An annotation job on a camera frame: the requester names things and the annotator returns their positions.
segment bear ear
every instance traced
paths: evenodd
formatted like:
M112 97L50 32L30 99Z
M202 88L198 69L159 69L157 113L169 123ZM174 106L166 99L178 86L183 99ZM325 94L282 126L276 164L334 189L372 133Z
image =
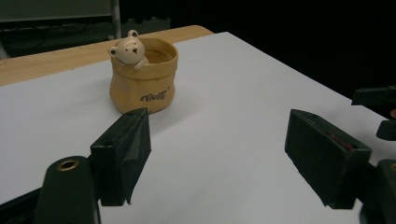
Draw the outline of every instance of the bear ear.
M108 54L111 57L116 57L117 56L116 50L117 50L117 47L111 47L111 48L108 49Z
M138 37L139 34L137 33L136 30L130 30L130 31L128 32L128 36Z

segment bear figurine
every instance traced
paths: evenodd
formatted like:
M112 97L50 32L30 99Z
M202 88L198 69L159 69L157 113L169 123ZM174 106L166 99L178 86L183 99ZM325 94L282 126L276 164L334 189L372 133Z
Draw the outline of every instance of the bear figurine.
M149 60L145 56L146 49L138 38L135 30L128 32L128 36L123 38L116 46L108 49L108 54L115 57L123 64L133 64L134 70L141 69Z

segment dark wall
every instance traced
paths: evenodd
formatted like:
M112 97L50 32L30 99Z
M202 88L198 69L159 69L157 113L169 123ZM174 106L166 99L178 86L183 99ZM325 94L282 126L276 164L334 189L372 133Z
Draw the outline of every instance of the dark wall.
M396 81L396 1L175 0L171 27L227 31L308 77L352 98ZM389 118L396 105L369 106Z

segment wooden table edge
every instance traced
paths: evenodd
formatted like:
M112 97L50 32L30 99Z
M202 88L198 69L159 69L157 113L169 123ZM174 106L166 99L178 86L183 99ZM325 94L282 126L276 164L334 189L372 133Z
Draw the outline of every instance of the wooden table edge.
M213 33L205 27L191 25L141 36L157 37L170 43L176 43L205 35L213 35ZM0 60L0 86L109 60L107 49L114 46L118 41L118 39L115 39L69 49L59 49Z

